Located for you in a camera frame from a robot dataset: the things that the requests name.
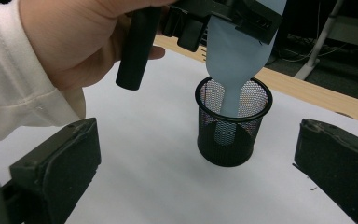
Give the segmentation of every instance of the light blue object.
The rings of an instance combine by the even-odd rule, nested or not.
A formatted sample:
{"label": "light blue object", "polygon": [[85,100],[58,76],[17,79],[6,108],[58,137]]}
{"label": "light blue object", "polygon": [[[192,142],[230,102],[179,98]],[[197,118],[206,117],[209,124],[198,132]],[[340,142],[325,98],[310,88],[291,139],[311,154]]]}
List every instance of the light blue object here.
{"label": "light blue object", "polygon": [[[283,14],[286,0],[259,1],[266,7]],[[220,83],[225,95],[220,115],[237,118],[241,88],[266,64],[275,36],[269,45],[235,29],[232,23],[212,16],[208,23],[206,67],[209,76]],[[216,134],[224,134],[216,127]]]}

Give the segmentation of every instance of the black mesh cup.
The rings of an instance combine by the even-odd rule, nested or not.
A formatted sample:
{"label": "black mesh cup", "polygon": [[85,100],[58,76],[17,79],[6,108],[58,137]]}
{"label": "black mesh cup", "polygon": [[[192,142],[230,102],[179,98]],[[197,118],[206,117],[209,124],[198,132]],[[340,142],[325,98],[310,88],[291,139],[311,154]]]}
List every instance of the black mesh cup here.
{"label": "black mesh cup", "polygon": [[237,118],[219,114],[225,90],[210,77],[196,89],[199,105],[198,147],[213,164],[233,167],[251,157],[262,118],[272,106],[272,94],[260,80],[252,78],[241,89]]}

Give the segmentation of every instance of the white paper surface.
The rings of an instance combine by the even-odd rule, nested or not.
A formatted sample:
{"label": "white paper surface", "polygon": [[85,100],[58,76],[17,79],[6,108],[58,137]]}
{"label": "white paper surface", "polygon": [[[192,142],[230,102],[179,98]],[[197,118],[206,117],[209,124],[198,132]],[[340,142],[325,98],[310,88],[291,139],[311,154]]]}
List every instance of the white paper surface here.
{"label": "white paper surface", "polygon": [[[85,89],[103,161],[67,223],[353,223],[292,163],[303,118],[355,135],[358,121],[273,91],[251,159],[218,167],[197,148],[194,91],[204,63],[167,51],[149,62],[139,91],[118,87],[117,69]],[[58,130],[20,128],[1,142],[1,185],[11,163]]]}

